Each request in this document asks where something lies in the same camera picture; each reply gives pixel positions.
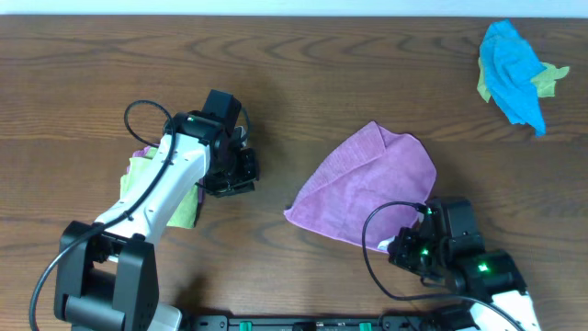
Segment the yellow-green crumpled cloth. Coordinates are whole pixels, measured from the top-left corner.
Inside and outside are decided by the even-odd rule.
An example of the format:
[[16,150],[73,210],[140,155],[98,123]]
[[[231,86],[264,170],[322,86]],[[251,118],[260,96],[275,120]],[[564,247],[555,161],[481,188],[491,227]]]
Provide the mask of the yellow-green crumpled cloth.
[[[556,67],[554,64],[551,63],[543,63],[545,66],[545,70],[540,74],[536,75],[531,79],[531,82],[537,89],[537,95],[539,98],[542,97],[554,97],[555,96],[555,86],[557,81],[566,77],[570,71],[569,66],[563,67]],[[489,103],[492,97],[492,94],[488,87],[485,84],[484,78],[484,68],[481,62],[481,58],[478,59],[478,66],[480,69],[480,76],[479,81],[477,84],[477,90],[481,96],[481,98],[486,102]]]

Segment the blue crumpled cloth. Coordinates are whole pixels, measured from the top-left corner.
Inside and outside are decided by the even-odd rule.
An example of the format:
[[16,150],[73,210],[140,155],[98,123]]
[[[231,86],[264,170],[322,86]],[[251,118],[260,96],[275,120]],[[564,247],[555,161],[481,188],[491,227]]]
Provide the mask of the blue crumpled cloth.
[[512,124],[528,124],[537,137],[547,127],[532,79],[546,70],[531,45],[508,21],[492,23],[480,45],[484,83]]

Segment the purple microfiber cloth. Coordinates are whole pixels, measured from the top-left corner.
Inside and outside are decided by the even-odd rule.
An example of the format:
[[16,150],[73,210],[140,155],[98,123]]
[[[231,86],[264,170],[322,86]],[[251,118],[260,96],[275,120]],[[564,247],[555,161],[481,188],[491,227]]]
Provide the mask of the purple microfiber cloth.
[[436,175],[418,139],[371,121],[323,160],[284,215],[302,229],[360,246],[371,212],[387,202],[426,202]]

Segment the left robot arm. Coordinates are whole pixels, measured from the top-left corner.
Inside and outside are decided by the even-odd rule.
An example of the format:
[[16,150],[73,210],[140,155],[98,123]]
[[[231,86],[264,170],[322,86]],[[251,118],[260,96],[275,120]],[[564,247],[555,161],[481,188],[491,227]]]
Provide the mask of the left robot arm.
[[159,299],[155,248],[193,188],[217,198],[254,190],[259,178],[246,113],[233,95],[212,90],[202,109],[168,116],[138,183],[92,224],[62,233],[54,315],[74,330],[179,330],[185,320]]

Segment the folded purple cloth underneath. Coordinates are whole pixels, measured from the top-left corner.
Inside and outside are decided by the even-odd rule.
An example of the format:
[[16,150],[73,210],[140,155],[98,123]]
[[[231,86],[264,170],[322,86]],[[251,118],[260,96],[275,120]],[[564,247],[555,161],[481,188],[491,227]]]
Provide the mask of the folded purple cloth underneath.
[[[157,147],[146,146],[138,151],[135,151],[132,154],[132,158],[140,157],[140,158],[145,158],[145,159],[153,159],[156,151],[157,151]],[[194,190],[196,191],[196,194],[197,194],[198,204],[201,204],[204,200],[204,193],[202,191],[202,188],[200,188],[198,186],[199,184],[200,184],[200,181],[195,186]]]

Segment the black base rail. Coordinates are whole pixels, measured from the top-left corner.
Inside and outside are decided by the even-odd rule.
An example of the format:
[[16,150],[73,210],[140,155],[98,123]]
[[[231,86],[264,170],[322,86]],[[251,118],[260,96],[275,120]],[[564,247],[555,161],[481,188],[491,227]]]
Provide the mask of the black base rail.
[[228,316],[200,315],[183,321],[181,331],[405,331],[455,330],[432,316]]

